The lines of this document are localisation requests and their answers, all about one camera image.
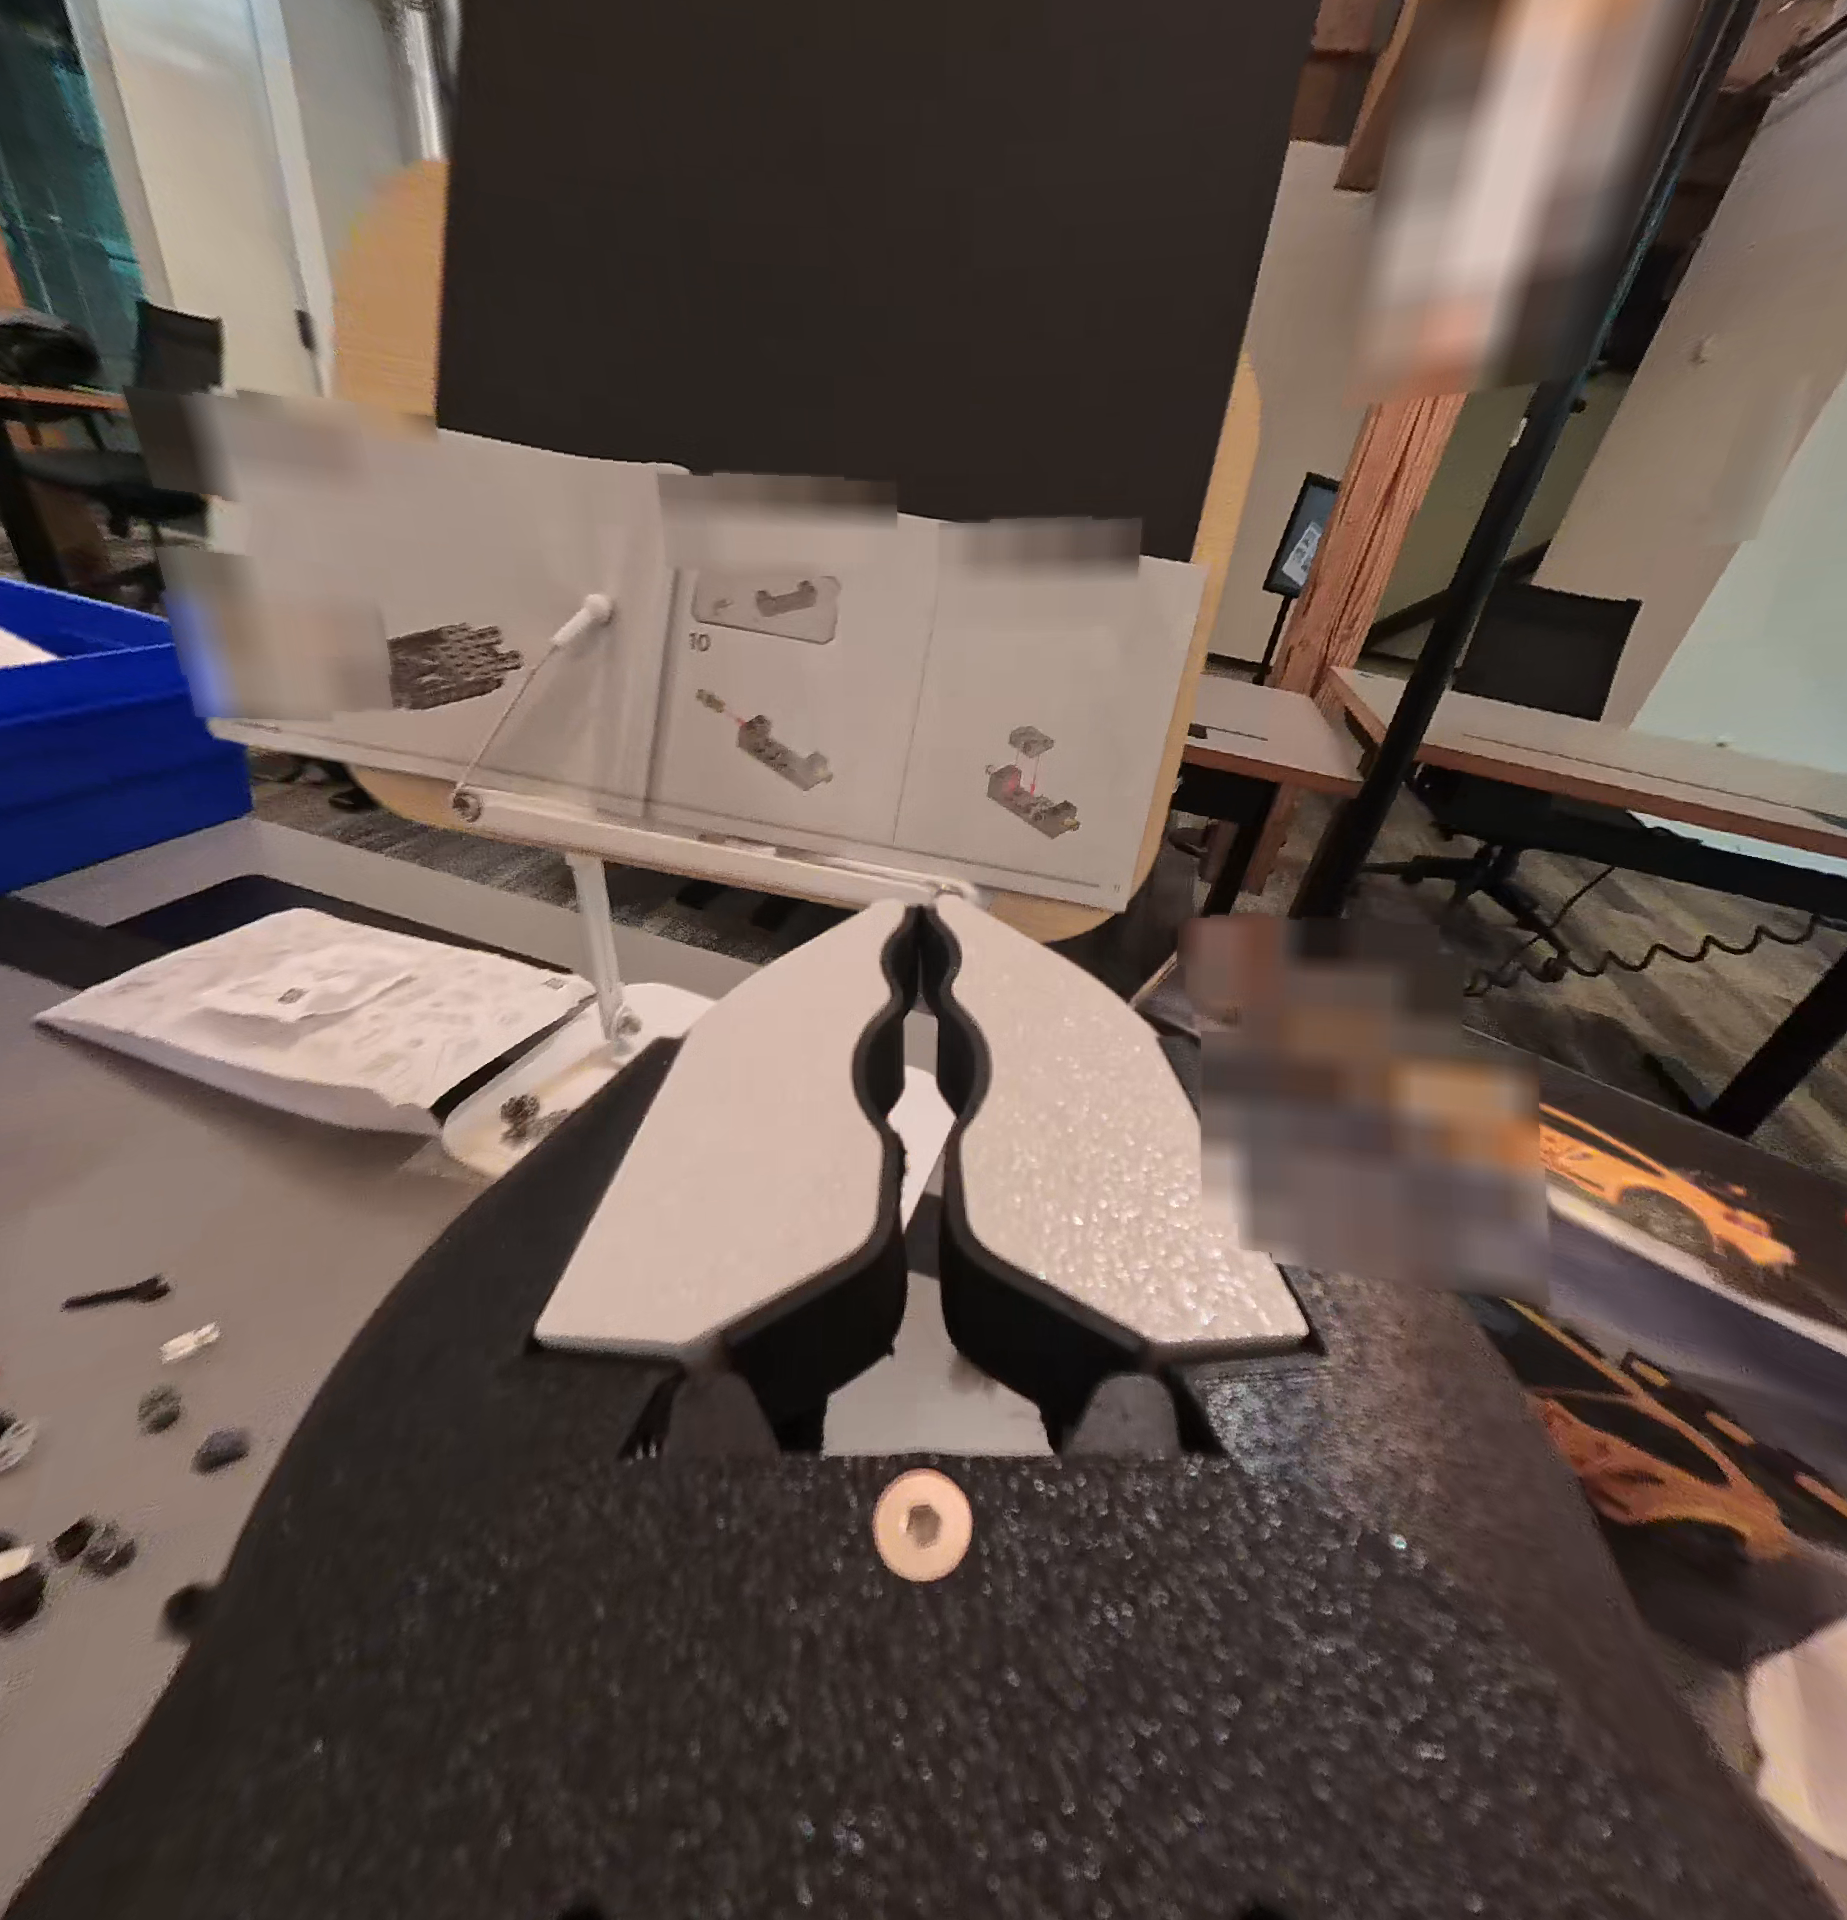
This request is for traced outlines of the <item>white printed paper bag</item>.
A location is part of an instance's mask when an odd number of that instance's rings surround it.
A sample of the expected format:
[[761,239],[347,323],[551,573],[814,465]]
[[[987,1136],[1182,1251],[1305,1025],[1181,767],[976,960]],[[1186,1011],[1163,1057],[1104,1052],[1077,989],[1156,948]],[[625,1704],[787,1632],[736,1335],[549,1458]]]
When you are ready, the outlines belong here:
[[[194,991],[217,978],[336,945],[390,951],[420,984],[291,1038],[245,1038],[191,1015]],[[588,996],[573,973],[288,908],[119,973],[35,1025],[287,1116],[430,1140],[467,1082]]]

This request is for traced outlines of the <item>scattered small toy bricks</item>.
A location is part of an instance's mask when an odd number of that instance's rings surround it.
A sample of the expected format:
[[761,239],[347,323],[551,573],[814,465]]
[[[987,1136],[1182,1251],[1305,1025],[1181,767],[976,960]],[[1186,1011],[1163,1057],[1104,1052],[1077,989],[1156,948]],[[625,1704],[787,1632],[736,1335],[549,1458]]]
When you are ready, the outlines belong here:
[[[168,1295],[163,1274],[149,1274],[137,1283],[112,1286],[70,1295],[59,1302],[67,1314],[95,1312],[114,1305],[156,1305]],[[221,1340],[221,1325],[206,1321],[158,1345],[163,1367],[174,1367],[198,1357]],[[144,1435],[156,1435],[175,1426],[187,1413],[187,1402],[172,1385],[146,1388],[134,1412],[134,1425]],[[0,1408],[0,1477],[14,1472],[37,1451],[38,1426]],[[194,1473],[217,1473],[237,1466],[253,1451],[253,1437],[245,1426],[217,1426],[203,1435],[191,1457]],[[82,1568],[89,1575],[115,1575],[137,1556],[137,1539],[119,1523],[97,1516],[78,1516],[47,1537],[42,1544],[29,1544],[9,1530],[0,1530],[0,1635],[26,1629],[42,1610],[51,1573]]]

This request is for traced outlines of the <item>blue plastic bin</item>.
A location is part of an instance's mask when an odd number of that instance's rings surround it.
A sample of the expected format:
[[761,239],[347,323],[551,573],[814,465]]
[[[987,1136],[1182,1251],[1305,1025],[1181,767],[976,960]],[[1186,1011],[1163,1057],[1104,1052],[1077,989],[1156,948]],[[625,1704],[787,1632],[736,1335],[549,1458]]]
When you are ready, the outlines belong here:
[[0,897],[251,815],[164,616],[0,578],[0,636]]

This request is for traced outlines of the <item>black swivel chair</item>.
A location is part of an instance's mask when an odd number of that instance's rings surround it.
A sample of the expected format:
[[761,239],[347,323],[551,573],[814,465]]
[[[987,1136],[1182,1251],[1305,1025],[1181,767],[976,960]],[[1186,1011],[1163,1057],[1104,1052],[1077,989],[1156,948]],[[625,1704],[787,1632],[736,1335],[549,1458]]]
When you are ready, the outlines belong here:
[[[206,395],[221,378],[222,355],[219,320],[148,300],[137,305],[134,390],[163,396]],[[85,501],[118,538],[144,528],[149,539],[160,539],[172,524],[202,522],[206,501],[198,494],[156,486],[142,449],[107,444],[95,417],[85,426],[89,446],[22,451],[23,478],[32,486]]]

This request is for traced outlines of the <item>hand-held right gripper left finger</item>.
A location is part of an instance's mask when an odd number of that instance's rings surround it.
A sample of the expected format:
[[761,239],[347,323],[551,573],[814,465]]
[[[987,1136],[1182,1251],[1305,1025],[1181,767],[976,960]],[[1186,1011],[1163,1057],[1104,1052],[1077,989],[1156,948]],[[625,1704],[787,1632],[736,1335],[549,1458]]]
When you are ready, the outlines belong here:
[[897,1127],[918,931],[918,908],[867,906],[689,1027],[540,1310],[540,1347],[732,1374],[802,1437],[891,1351],[918,1196]]

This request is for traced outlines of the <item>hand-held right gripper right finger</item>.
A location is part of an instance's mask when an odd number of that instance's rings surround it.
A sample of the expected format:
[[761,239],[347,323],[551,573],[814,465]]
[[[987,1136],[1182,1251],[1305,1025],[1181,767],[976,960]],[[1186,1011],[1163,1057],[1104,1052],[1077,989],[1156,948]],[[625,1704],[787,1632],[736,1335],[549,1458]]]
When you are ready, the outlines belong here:
[[953,1115],[936,1272],[957,1353],[1060,1448],[1106,1380],[1293,1357],[1277,1262],[1202,1201],[1199,1116],[1153,1027],[1075,962],[961,900],[923,916],[923,996]]

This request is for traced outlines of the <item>grey-topped office table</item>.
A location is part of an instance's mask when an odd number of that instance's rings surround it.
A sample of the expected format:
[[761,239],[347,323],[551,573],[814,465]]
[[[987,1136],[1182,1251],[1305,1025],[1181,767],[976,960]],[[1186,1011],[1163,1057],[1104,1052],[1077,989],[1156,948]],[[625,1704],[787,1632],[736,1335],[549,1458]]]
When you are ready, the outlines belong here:
[[1203,674],[1197,686],[1172,812],[1230,825],[1202,900],[1230,914],[1248,878],[1271,876],[1293,795],[1347,800],[1362,785],[1362,746],[1302,692]]

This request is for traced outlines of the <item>long background table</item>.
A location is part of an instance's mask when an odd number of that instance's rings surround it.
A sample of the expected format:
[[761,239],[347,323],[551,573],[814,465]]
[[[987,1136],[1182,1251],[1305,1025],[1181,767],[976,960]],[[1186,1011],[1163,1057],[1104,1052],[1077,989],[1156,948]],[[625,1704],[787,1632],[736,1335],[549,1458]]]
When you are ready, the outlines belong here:
[[[1451,878],[1528,931],[1536,911],[1511,872],[1531,853],[1847,925],[1847,776],[1448,689],[1411,788],[1437,828],[1480,851],[1420,855],[1397,876]],[[1844,1036],[1847,947],[1722,1091],[1687,1091],[1689,1108],[1749,1140]]]

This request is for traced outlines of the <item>black stand pole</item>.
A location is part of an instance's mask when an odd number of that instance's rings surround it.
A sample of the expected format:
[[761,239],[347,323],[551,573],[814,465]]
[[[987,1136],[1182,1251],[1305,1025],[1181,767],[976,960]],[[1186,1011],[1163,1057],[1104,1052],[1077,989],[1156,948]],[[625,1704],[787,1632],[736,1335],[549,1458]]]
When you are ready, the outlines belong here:
[[1508,557],[1511,539],[1556,453],[1560,435],[1607,343],[1607,332],[1631,298],[1703,117],[1718,99],[1754,15],[1757,1],[1710,1],[1696,15],[1694,47],[1677,68],[1664,133],[1651,152],[1651,171],[1646,190],[1636,195],[1624,247],[1614,254],[1614,264],[1592,281],[1597,300],[1582,355],[1568,373],[1534,385],[1517,436],[1508,446],[1478,520],[1464,543],[1446,602],[1428,628],[1397,706],[1392,706],[1383,742],[1372,752],[1358,788],[1332,815],[1293,892],[1290,905],[1293,922],[1334,918],[1347,906],[1351,883],[1391,818],[1435,710],[1486,610],[1486,598]]

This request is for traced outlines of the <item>small white printed bag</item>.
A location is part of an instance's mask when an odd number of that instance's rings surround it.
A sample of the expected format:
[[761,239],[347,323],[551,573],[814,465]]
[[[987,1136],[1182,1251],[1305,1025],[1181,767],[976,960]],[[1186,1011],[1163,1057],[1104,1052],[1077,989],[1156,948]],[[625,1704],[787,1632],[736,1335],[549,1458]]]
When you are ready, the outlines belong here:
[[245,1038],[291,1038],[417,984],[415,966],[390,951],[316,947],[198,988],[191,1015]]

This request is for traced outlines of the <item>toy car box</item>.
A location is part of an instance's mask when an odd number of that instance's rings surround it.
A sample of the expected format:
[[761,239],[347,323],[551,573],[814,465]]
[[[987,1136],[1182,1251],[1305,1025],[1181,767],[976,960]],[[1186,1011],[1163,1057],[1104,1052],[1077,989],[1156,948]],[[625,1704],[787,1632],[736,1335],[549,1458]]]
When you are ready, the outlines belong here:
[[1539,1071],[1546,1305],[1470,1310],[1624,1542],[1847,1571],[1847,1180]]

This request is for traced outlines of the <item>orange-edged office table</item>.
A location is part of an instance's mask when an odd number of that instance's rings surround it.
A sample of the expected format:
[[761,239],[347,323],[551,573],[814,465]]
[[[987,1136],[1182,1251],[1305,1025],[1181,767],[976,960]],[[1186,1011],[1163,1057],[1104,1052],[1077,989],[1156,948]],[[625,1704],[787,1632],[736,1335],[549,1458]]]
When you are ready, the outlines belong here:
[[125,415],[119,395],[0,382],[0,528],[26,583],[82,588],[107,571],[110,542],[87,498],[32,478],[22,456],[58,447],[65,421]]

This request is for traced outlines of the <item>black partition panel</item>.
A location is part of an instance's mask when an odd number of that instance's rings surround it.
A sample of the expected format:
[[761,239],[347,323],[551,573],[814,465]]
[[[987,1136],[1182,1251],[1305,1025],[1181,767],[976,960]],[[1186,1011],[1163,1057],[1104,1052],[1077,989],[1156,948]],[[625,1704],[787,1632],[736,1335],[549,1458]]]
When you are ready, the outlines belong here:
[[437,423],[1184,563],[1315,16],[462,5]]

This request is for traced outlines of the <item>grey desk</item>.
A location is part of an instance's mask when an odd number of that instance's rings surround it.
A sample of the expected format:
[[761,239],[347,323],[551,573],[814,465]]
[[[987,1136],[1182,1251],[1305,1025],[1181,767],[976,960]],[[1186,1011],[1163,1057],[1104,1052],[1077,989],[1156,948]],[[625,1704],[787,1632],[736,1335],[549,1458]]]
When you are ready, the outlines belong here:
[[[38,1029],[67,993],[0,963],[0,1408],[38,1426],[0,1477],[0,1530],[41,1544],[110,1520],[137,1556],[118,1575],[51,1573],[37,1617],[0,1635],[0,1912],[166,1687],[181,1657],[166,1599],[215,1583],[333,1359],[478,1187],[408,1169],[408,1140],[271,1115]],[[149,1274],[168,1283],[156,1305],[59,1310]],[[160,1342],[206,1321],[219,1344],[163,1367]],[[187,1413],[144,1435],[156,1385]],[[217,1426],[245,1426],[253,1451],[194,1473]]]

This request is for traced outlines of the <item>black bag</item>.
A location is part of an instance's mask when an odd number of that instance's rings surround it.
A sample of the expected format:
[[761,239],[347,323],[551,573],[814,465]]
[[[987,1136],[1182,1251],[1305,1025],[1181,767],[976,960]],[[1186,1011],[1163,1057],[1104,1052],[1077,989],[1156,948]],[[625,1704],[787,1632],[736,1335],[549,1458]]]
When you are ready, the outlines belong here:
[[92,337],[27,306],[0,306],[0,385],[85,390],[100,385]]

